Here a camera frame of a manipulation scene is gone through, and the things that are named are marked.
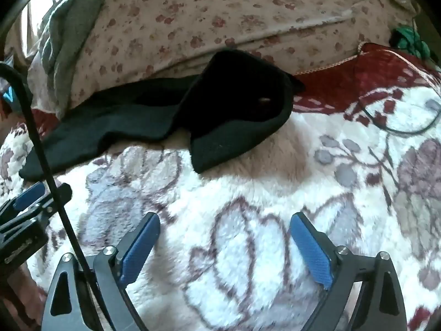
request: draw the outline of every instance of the black fabric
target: black fabric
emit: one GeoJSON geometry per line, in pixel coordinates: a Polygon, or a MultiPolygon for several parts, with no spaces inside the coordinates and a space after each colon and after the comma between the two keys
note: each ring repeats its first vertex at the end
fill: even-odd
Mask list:
{"type": "MultiPolygon", "coordinates": [[[[43,139],[52,173],[102,154],[118,140],[157,142],[190,132],[193,168],[201,173],[254,148],[289,118],[304,85],[238,50],[213,56],[199,76],[158,78],[113,87],[70,110],[43,139]]],[[[43,179],[34,149],[20,176],[43,179]]]]}

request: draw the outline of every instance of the cord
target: cord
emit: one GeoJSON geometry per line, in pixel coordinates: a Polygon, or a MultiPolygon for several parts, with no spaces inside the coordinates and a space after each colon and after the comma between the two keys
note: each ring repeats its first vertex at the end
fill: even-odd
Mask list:
{"type": "Polygon", "coordinates": [[[66,231],[66,235],[68,236],[69,241],[71,242],[72,248],[74,250],[74,254],[83,270],[85,279],[89,284],[92,293],[98,305],[100,306],[100,309],[102,310],[107,320],[109,320],[110,318],[107,312],[107,308],[102,302],[101,293],[98,288],[98,284],[96,283],[95,275],[91,271],[89,264],[87,263],[87,260],[83,254],[83,251],[81,250],[81,246],[72,228],[72,224],[69,221],[69,217],[66,213],[64,205],[61,201],[61,197],[58,193],[57,185],[55,184],[52,172],[49,168],[49,164],[46,159],[45,152],[43,150],[43,145],[41,144],[40,141],[40,136],[37,131],[35,119],[34,116],[32,115],[32,110],[27,97],[28,96],[28,94],[26,93],[28,89],[27,84],[25,84],[25,82],[23,81],[23,77],[14,68],[8,66],[3,62],[0,62],[0,77],[8,81],[8,83],[11,85],[11,87],[14,89],[17,95],[18,101],[20,103],[21,111],[23,112],[23,115],[25,117],[30,140],[34,144],[35,152],[37,154],[38,160],[41,165],[41,169],[43,170],[43,174],[45,176],[46,182],[48,184],[55,205],[58,209],[58,214],[60,215],[60,219],[66,231]]]}
{"type": "MultiPolygon", "coordinates": [[[[370,42],[370,44],[374,44],[374,45],[377,45],[377,46],[384,47],[384,46],[382,46],[382,45],[380,45],[380,44],[376,44],[376,43],[373,43],[373,42],[370,42]]],[[[362,56],[362,51],[361,51],[361,49],[358,49],[358,50],[357,50],[357,57],[356,57],[356,60],[355,60],[355,62],[354,62],[353,71],[352,71],[352,72],[353,72],[353,85],[354,85],[354,91],[357,91],[357,87],[358,87],[357,84],[356,84],[356,80],[357,80],[357,78],[356,78],[356,66],[357,66],[357,60],[358,60],[361,56],[362,56]]],[[[437,112],[436,116],[435,116],[435,117],[432,119],[432,121],[431,121],[427,126],[425,126],[424,128],[421,128],[421,129],[418,129],[418,130],[411,130],[411,131],[402,131],[402,130],[397,130],[397,129],[389,128],[389,127],[387,127],[387,126],[384,126],[384,125],[378,123],[378,122],[375,120],[375,117],[372,116],[372,115],[367,111],[365,105],[363,105],[363,103],[361,103],[361,101],[360,101],[360,97],[358,97],[358,105],[360,106],[361,110],[366,114],[366,116],[371,120],[371,122],[372,122],[372,124],[373,124],[374,126],[376,126],[377,128],[379,128],[379,129],[381,129],[381,130],[384,130],[384,131],[386,131],[386,132],[388,132],[388,133],[391,133],[391,134],[394,134],[394,135],[397,135],[397,136],[399,136],[399,137],[403,137],[403,138],[406,138],[406,137],[412,137],[412,136],[416,136],[416,135],[420,135],[420,134],[425,133],[426,131],[428,131],[429,129],[431,129],[431,128],[432,128],[432,127],[438,122],[438,120],[439,120],[440,117],[441,117],[441,108],[440,108],[440,110],[437,112]]]]}

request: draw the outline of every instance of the bed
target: bed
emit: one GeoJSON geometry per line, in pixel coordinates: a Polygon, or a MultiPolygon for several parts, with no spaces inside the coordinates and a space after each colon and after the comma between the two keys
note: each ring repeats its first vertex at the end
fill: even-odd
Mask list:
{"type": "MultiPolygon", "coordinates": [[[[361,255],[388,251],[409,329],[426,328],[441,305],[441,131],[436,123],[404,137],[391,129],[422,130],[436,119],[441,75],[377,45],[388,44],[391,28],[411,24],[413,8],[394,0],[105,0],[76,60],[68,104],[49,91],[35,56],[28,84],[41,123],[51,120],[45,132],[54,114],[96,91],[200,73],[222,46],[306,85],[277,133],[201,175],[188,136],[175,133],[163,143],[121,142],[56,176],[72,187],[66,210],[86,255],[116,244],[147,212],[159,215],[160,240],[127,290],[149,329],[300,330],[321,290],[289,235],[297,211],[335,244],[361,255]]],[[[31,144],[24,124],[6,136],[1,200],[28,186],[18,171],[31,144]]],[[[27,265],[44,290],[71,252],[58,216],[48,234],[27,265]]]]}

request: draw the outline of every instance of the fluffy blanket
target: fluffy blanket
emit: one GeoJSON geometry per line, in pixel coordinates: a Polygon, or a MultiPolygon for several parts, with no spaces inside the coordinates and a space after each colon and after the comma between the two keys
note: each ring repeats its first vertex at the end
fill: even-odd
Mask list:
{"type": "Polygon", "coordinates": [[[43,18],[38,53],[51,101],[62,116],[68,107],[76,61],[104,0],[59,0],[43,18]]]}
{"type": "MultiPolygon", "coordinates": [[[[127,289],[150,330],[300,330],[321,295],[288,231],[300,210],[335,244],[389,252],[409,329],[426,327],[441,305],[441,127],[405,137],[384,127],[429,125],[441,108],[440,76],[395,52],[376,58],[299,76],[309,88],[288,122],[203,175],[191,168],[187,136],[177,133],[161,145],[115,145],[57,176],[72,186],[67,213],[87,255],[158,213],[159,241],[127,289]]],[[[2,199],[23,190],[18,171],[30,147],[24,125],[1,147],[2,199]]],[[[46,290],[71,251],[57,215],[48,234],[28,262],[46,290]]]]}

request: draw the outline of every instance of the green yarn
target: green yarn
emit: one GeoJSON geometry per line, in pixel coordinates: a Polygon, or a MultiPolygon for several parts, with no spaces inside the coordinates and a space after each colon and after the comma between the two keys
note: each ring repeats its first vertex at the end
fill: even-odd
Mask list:
{"type": "Polygon", "coordinates": [[[394,32],[401,35],[401,38],[396,42],[397,48],[422,60],[431,57],[431,49],[421,40],[420,35],[413,29],[413,27],[401,26],[394,29],[394,32]]]}

